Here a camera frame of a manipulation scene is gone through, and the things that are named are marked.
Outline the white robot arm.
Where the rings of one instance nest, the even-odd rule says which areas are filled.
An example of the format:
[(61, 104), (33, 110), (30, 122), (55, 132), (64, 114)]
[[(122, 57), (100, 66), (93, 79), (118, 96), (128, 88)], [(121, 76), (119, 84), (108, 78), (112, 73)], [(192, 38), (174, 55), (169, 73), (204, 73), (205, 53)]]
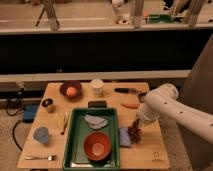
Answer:
[(139, 125), (149, 125), (165, 115), (213, 144), (213, 115), (178, 102), (178, 95), (169, 83), (149, 91), (136, 113)]

